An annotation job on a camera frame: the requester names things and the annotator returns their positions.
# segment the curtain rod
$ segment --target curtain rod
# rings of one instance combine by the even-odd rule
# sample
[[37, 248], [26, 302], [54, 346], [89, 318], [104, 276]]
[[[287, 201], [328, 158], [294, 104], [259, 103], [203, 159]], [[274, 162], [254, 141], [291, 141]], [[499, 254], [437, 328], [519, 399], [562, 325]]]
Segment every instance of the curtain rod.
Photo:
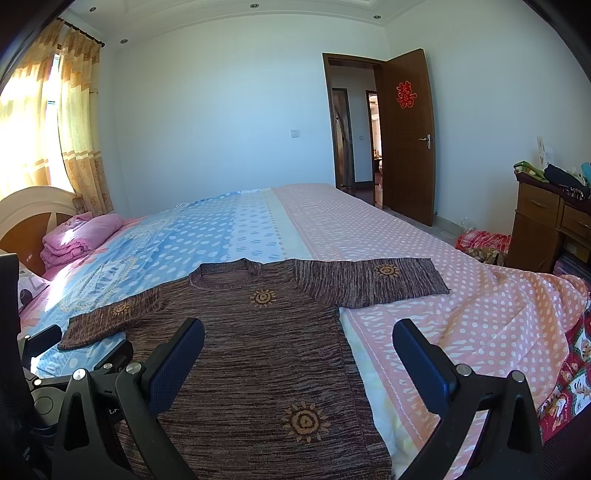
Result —
[[63, 18], [57, 17], [57, 19], [63, 21], [68, 27], [72, 27], [74, 30], [77, 30], [78, 32], [83, 33], [89, 39], [94, 40], [95, 42], [97, 42], [100, 45], [101, 48], [105, 46], [105, 44], [103, 42], [101, 42], [100, 40], [97, 40], [96, 38], [94, 38], [91, 35], [89, 35], [88, 33], [86, 33], [84, 30], [79, 29], [77, 26], [72, 25], [70, 22], [67, 22]]

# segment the sweater sleeve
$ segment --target sweater sleeve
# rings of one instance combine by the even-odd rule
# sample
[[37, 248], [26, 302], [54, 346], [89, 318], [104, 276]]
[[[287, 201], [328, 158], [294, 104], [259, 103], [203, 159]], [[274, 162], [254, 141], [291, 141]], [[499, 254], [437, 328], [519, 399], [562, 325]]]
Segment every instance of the sweater sleeve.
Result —
[[360, 309], [449, 293], [429, 258], [293, 262], [299, 289], [321, 303], [338, 307]]
[[162, 308], [160, 286], [70, 319], [58, 350], [73, 350], [134, 327], [141, 319]]

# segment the pink polka dot bedsheet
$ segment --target pink polka dot bedsheet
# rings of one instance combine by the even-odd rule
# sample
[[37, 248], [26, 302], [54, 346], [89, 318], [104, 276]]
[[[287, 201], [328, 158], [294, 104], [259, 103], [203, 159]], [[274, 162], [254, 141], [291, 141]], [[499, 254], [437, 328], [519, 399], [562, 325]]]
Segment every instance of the pink polka dot bedsheet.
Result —
[[[374, 379], [369, 374], [362, 377], [378, 430], [384, 437], [376, 408], [393, 408], [395, 421], [407, 434], [406, 438], [384, 438], [396, 475], [412, 461], [439, 420], [425, 408], [392, 347], [396, 321], [412, 319], [455, 364], [468, 364], [480, 374], [504, 377], [513, 369], [522, 371], [536, 407], [553, 392], [569, 352], [566, 333], [587, 306], [582, 280], [481, 264], [409, 223], [326, 184], [289, 185], [273, 192], [313, 258], [431, 258], [451, 290], [448, 295], [342, 312], [349, 342], [359, 342], [365, 350], [356, 354], [352, 345], [356, 362], [366, 357], [374, 369]], [[370, 393], [372, 381], [383, 386], [383, 398], [376, 399]], [[448, 478], [463, 471], [484, 419], [485, 413], [475, 417]]]

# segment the floor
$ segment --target floor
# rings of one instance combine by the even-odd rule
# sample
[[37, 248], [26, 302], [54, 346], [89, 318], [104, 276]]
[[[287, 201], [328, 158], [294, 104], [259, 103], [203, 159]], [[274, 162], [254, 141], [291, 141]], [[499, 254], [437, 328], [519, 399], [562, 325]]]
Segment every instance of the floor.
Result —
[[417, 222], [416, 220], [413, 220], [412, 218], [405, 217], [404, 215], [401, 215], [398, 212], [394, 212], [393, 210], [390, 210], [388, 207], [384, 208], [384, 212], [389, 213], [390, 215], [393, 215], [396, 218], [400, 218], [401, 220], [404, 220], [407, 223], [410, 223], [411, 225], [417, 227], [418, 229], [421, 229], [423, 232], [427, 232], [433, 236], [436, 236], [439, 240], [443, 240], [447, 244], [450, 244], [454, 247], [456, 246], [456, 241], [457, 241], [458, 235], [456, 235], [455, 233], [448, 232], [447, 230], [444, 230], [443, 228], [441, 228], [440, 226], [437, 226], [437, 225], [433, 225], [433, 226], [423, 225], [422, 223]]
[[[374, 204], [374, 190], [372, 188], [369, 188], [369, 189], [367, 189], [367, 188], [346, 189], [343, 191], [345, 193], [348, 193], [349, 195], [352, 195], [353, 197], [363, 200], [365, 203], [369, 203], [370, 205]], [[389, 213], [390, 215], [394, 215], [396, 218], [400, 218], [401, 220], [404, 220], [407, 223], [410, 223], [411, 225], [417, 227], [418, 229], [421, 229], [423, 232], [427, 232], [433, 236], [436, 236], [439, 240], [443, 240], [447, 244], [450, 244], [453, 246], [456, 245], [458, 235], [456, 235], [453, 232], [449, 232], [447, 230], [444, 230], [440, 226], [423, 225], [422, 223], [417, 222], [416, 220], [405, 217], [404, 215], [401, 215], [398, 212], [394, 212], [393, 210], [390, 210], [388, 207], [384, 207], [384, 212]]]

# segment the drawer handle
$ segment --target drawer handle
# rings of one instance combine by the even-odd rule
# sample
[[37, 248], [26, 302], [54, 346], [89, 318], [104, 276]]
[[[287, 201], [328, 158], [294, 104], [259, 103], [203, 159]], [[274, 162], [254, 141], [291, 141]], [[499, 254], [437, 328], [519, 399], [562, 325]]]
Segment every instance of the drawer handle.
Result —
[[540, 202], [536, 202], [535, 200], [530, 200], [531, 203], [533, 203], [536, 207], [540, 207], [540, 208], [548, 208], [546, 205], [544, 205], [543, 203]]

